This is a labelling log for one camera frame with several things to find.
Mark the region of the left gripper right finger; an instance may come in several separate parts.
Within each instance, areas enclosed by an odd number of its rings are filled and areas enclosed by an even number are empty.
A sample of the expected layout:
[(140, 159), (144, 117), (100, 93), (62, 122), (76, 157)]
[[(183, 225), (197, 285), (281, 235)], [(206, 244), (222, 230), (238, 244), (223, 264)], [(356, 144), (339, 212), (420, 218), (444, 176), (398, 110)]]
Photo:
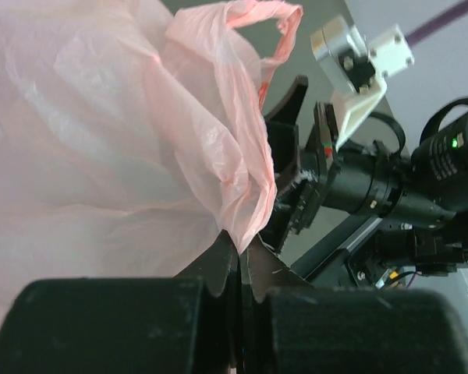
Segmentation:
[(259, 238), (240, 273), (242, 373), (468, 373), (468, 336), (438, 293), (316, 288)]

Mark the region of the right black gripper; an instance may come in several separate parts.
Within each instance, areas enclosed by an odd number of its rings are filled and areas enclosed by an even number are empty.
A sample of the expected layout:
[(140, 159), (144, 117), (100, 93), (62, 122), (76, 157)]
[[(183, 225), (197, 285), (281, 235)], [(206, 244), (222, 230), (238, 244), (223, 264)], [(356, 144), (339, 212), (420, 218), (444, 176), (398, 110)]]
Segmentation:
[(264, 116), (278, 195), (272, 213), (272, 250), (280, 252), (290, 235), (308, 229), (334, 179), (331, 169), (338, 129), (331, 104), (317, 102), (305, 147), (299, 146), (297, 118), (308, 78), (297, 76), (282, 99)]

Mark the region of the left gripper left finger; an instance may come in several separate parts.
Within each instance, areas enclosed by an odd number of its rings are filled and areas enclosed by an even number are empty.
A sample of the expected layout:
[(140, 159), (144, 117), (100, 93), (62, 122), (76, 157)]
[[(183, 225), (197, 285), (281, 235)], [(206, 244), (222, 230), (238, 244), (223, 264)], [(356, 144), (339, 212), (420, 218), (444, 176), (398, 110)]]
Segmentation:
[(228, 373), (238, 280), (226, 233), (175, 277), (36, 280), (0, 327), (0, 373)]

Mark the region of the pink plastic bag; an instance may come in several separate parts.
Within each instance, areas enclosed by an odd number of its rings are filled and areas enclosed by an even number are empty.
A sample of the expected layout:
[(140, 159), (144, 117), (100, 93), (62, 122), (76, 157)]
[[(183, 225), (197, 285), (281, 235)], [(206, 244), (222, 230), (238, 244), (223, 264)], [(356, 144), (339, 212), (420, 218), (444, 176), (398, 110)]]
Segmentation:
[(276, 186), (261, 109), (285, 1), (0, 1), (0, 308), (32, 280), (170, 274)]

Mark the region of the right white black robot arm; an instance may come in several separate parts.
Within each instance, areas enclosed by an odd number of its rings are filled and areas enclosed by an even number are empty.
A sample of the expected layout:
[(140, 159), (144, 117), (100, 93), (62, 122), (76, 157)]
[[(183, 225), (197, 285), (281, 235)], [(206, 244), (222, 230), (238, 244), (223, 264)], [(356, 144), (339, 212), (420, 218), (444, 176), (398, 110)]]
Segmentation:
[(409, 157), (381, 141), (337, 144), (334, 108), (314, 106), (314, 125), (299, 143), (296, 123), (308, 88), (296, 77), (265, 123), (278, 193), (261, 239), (281, 252), (286, 239), (309, 228), (320, 208), (349, 219), (298, 264), (313, 281), (390, 288), (409, 276), (445, 276), (468, 264), (467, 112), (449, 125), (442, 108), (425, 125)]

